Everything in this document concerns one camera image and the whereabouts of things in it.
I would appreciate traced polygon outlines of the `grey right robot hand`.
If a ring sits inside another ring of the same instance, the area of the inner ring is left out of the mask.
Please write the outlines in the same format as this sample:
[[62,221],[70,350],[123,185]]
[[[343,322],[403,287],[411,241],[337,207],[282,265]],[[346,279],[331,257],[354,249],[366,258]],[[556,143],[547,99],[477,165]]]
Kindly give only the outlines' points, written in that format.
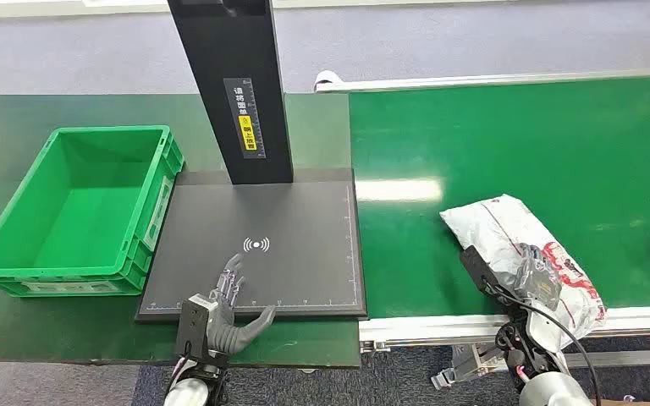
[[521,262],[515,277],[515,292],[522,298],[535,299],[555,311],[559,305],[561,284],[548,257],[536,246],[519,243]]

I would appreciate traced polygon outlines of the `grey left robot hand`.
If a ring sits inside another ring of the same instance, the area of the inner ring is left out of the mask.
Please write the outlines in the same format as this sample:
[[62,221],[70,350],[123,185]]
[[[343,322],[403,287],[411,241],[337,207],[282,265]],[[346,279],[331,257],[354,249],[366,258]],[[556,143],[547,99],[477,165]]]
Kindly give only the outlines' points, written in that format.
[[242,260],[243,255],[238,253],[226,262],[215,287],[207,296],[212,303],[207,322],[208,348],[227,355],[243,350],[272,325],[276,313],[276,308],[270,305],[247,325],[234,324],[234,304],[244,280],[240,274]]

